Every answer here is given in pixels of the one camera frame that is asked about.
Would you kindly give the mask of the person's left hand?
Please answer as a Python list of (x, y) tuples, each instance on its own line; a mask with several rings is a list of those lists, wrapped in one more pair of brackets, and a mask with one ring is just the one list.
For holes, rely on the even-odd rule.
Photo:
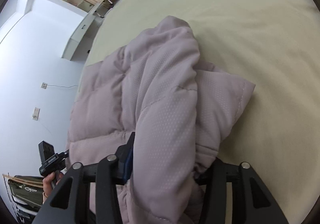
[(52, 172), (51, 174), (49, 174), (47, 177), (45, 177), (43, 179), (43, 181), (42, 181), (42, 183), (43, 183), (43, 193), (42, 193), (43, 202), (42, 203), (45, 203), (45, 201), (51, 195), (51, 193), (53, 191), (52, 182), (55, 178), (56, 178), (56, 175), (54, 172)]

